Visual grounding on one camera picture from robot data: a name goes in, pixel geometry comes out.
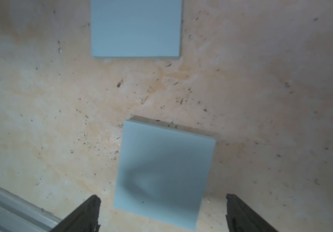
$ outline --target marbled surface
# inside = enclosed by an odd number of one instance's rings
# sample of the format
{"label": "marbled surface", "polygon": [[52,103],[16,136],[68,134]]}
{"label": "marbled surface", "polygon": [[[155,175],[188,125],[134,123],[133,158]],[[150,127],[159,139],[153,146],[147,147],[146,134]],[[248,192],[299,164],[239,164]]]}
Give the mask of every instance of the marbled surface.
{"label": "marbled surface", "polygon": [[178,60],[90,56],[90,2],[0,0],[0,187],[101,231],[186,231],[113,208],[122,122],[218,143],[196,231],[235,193],[279,231],[333,231],[333,1],[185,0]]}

